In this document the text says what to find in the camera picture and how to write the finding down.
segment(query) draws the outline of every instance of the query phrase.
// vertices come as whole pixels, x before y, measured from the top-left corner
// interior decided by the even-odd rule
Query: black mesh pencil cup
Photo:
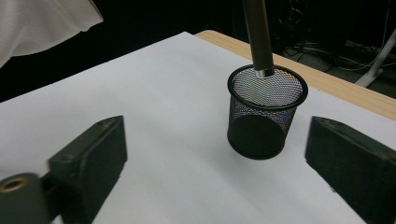
[[[280,66],[274,69],[272,76],[257,78],[253,65],[247,65],[228,79],[228,141],[239,154],[254,160],[280,153],[297,106],[308,94],[299,75]]]

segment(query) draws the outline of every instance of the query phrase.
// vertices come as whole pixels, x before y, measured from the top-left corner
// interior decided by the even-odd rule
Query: metal stand
[[[381,52],[379,52],[378,57],[376,58],[373,66],[370,70],[364,74],[355,84],[367,88],[379,75],[382,73],[382,69],[380,69],[382,63],[387,59],[390,51],[396,43],[396,29],[393,31],[390,36],[387,44],[385,44],[384,48],[382,48]]]

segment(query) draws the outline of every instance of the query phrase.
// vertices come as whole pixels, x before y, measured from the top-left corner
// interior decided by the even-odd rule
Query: wooden table edge
[[[202,31],[195,36],[251,60],[250,45],[243,41],[211,30]],[[329,76],[276,54],[274,54],[274,63],[296,72],[311,87],[386,118],[396,120],[396,99],[365,89],[338,77]]]

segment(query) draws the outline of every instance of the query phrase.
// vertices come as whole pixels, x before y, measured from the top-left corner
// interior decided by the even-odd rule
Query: white cloth
[[[92,0],[0,0],[0,67],[87,31],[103,18]]]

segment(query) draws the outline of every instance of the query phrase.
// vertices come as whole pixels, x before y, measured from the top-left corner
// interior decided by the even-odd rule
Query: white table surface
[[[396,122],[310,88],[283,151],[244,158],[226,137],[226,83],[250,63],[183,33],[3,102],[0,179],[45,174],[80,133],[123,115],[129,160],[94,223],[363,223],[305,162],[310,120],[339,120],[392,148]]]

